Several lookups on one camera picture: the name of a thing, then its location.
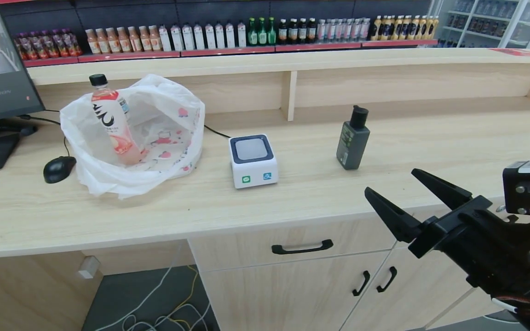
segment pump cap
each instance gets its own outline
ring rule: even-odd
[[[349,125],[354,129],[362,129],[365,127],[365,122],[368,120],[369,111],[361,108],[358,105],[353,106],[353,113],[351,114],[351,121]]]
[[[89,81],[93,86],[101,86],[108,84],[108,79],[105,78],[104,74],[95,74],[89,77]]]

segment pink juice bottle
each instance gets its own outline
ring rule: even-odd
[[[96,88],[91,97],[95,115],[101,121],[105,131],[114,145],[114,151],[123,164],[130,166],[143,159],[145,152],[141,150],[130,133],[128,126],[128,103],[116,90],[108,88],[108,80],[103,74],[89,77],[91,85]]]

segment cabinet door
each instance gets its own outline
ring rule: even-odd
[[[397,272],[395,277],[391,268]],[[408,249],[394,249],[341,331],[424,327],[469,291],[465,276],[439,251],[418,259]]]
[[[388,251],[202,272],[223,331],[336,331]]]

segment drawer handle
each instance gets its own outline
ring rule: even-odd
[[[361,293],[363,292],[363,289],[369,283],[369,279],[371,278],[371,275],[369,274],[369,272],[367,270],[365,270],[363,272],[363,277],[365,278],[365,281],[363,282],[363,285],[361,285],[361,288],[359,289],[359,291],[353,290],[351,292],[351,293],[353,293],[353,296],[360,296],[361,295]]]
[[[390,280],[387,281],[386,286],[385,287],[381,287],[381,286],[377,287],[377,291],[379,293],[385,292],[387,290],[387,288],[390,286],[390,284],[392,284],[392,281],[394,281],[394,278],[396,278],[396,275],[398,274],[398,270],[396,270],[396,267],[390,267],[390,273],[392,274],[392,276],[390,277]]]
[[[322,241],[322,245],[320,247],[316,247],[313,249],[285,250],[283,249],[282,245],[272,245],[271,252],[277,255],[300,254],[300,253],[310,253],[312,251],[327,250],[333,246],[334,246],[333,241],[331,239],[326,239]]]

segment cabinet drawer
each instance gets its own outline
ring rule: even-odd
[[[390,249],[395,239],[374,212],[349,222],[189,239],[202,271]]]

